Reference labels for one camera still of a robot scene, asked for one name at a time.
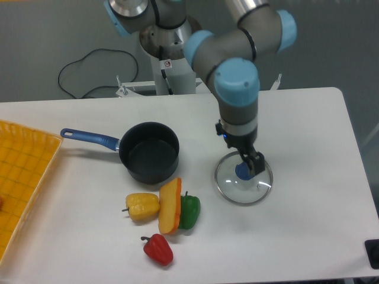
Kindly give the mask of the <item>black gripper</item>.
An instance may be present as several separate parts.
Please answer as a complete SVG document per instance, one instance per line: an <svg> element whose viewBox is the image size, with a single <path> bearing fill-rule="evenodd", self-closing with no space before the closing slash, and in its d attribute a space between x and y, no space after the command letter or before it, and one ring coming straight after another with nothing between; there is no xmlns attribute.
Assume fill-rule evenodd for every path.
<svg viewBox="0 0 379 284"><path fill-rule="evenodd" d="M265 157L261 152L256 152L254 142L257 138L257 119L246 124L235 125L219 119L215 125L216 133L224 138L228 148L236 148L239 151L245 166L244 177L258 175L265 171Z"/></svg>

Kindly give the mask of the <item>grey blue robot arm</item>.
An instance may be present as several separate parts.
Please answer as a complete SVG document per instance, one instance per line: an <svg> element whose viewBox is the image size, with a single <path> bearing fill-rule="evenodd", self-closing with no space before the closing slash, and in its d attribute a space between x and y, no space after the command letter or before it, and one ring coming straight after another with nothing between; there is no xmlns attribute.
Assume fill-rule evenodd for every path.
<svg viewBox="0 0 379 284"><path fill-rule="evenodd" d="M253 144L258 130L260 90L255 60L278 53L297 38L294 17L268 1L227 1L236 28L221 36L200 28L185 1L105 1L104 8L122 36L139 34L143 50L159 62L185 60L219 104L218 135L235 148L249 176L265 170L264 155Z"/></svg>

